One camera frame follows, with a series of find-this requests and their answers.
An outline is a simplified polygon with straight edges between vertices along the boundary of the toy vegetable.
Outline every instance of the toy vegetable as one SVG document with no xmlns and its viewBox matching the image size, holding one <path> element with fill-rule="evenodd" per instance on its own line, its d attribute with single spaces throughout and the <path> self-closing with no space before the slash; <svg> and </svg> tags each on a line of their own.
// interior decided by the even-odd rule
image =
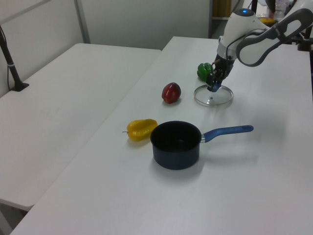
<svg viewBox="0 0 313 235">
<path fill-rule="evenodd" d="M 197 75 L 201 81 L 206 82 L 207 76 L 213 72 L 213 67 L 209 63 L 201 63 L 198 66 Z"/>
<path fill-rule="evenodd" d="M 128 137 L 133 141 L 141 141 L 150 137 L 153 129 L 157 127 L 157 121 L 153 119 L 141 119 L 131 121 L 127 125 Z"/>
</svg>

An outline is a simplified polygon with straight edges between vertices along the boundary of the white wall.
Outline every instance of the white wall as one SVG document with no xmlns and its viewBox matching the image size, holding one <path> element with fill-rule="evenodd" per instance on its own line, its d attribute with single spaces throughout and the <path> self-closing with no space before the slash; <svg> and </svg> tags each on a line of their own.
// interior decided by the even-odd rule
<svg viewBox="0 0 313 235">
<path fill-rule="evenodd" d="M 238 9 L 242 8 L 243 4 L 244 4 L 244 1 L 245 0 L 239 0 L 238 6 L 234 9 L 234 7 L 236 6 L 238 0 L 231 0 L 231 10 L 234 9 L 234 11 L 235 11 L 235 10 L 238 10 Z"/>
<path fill-rule="evenodd" d="M 163 49 L 173 36 L 208 38 L 212 0 L 81 0 L 90 42 Z"/>
<path fill-rule="evenodd" d="M 74 44 L 83 42 L 74 0 L 50 0 L 1 26 L 22 81 Z M 8 92 L 6 71 L 0 50 L 0 97 Z"/>
<path fill-rule="evenodd" d="M 0 1 L 0 24 L 15 18 L 17 15 L 44 4 L 49 0 L 1 0 Z"/>
</svg>

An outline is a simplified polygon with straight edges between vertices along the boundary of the saucepan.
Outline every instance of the saucepan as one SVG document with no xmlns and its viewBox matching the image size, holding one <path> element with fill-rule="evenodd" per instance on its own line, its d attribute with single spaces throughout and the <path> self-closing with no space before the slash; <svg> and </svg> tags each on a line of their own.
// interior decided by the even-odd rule
<svg viewBox="0 0 313 235">
<path fill-rule="evenodd" d="M 214 129 L 204 134 L 184 121 L 168 121 L 151 133 L 153 156 L 164 168 L 181 170 L 192 166 L 199 158 L 200 142 L 209 142 L 216 136 L 250 132 L 253 126 L 233 126 Z"/>
</svg>

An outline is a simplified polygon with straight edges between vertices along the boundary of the table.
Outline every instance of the table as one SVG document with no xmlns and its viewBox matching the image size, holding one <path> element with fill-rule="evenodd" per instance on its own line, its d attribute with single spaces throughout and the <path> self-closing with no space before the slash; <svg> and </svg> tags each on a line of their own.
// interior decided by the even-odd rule
<svg viewBox="0 0 313 235">
<path fill-rule="evenodd" d="M 159 50 L 77 44 L 0 99 L 0 203 L 28 211 Z"/>
<path fill-rule="evenodd" d="M 224 81 L 232 104 L 208 108 L 193 91 L 203 84 L 197 66 L 215 59 L 217 45 L 174 37 L 12 235 L 310 234 L 309 54 L 281 45 L 258 67 L 236 61 Z M 182 90 L 172 105 L 161 99 L 169 82 Z M 183 120 L 203 132 L 255 129 L 201 144 L 199 161 L 174 171 L 154 161 L 149 140 L 134 143 L 123 133 L 144 118 Z"/>
</svg>

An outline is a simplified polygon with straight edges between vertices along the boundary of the saucepan handle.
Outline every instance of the saucepan handle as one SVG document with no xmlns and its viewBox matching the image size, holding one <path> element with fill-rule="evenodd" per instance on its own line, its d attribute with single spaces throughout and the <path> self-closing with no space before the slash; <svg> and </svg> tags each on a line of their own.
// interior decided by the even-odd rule
<svg viewBox="0 0 313 235">
<path fill-rule="evenodd" d="M 210 140 L 214 139 L 216 136 L 245 133 L 245 132 L 250 132 L 250 131 L 253 131 L 253 126 L 251 125 L 218 128 L 218 129 L 214 129 L 212 131 L 204 133 L 202 135 L 201 142 L 207 143 Z"/>
</svg>

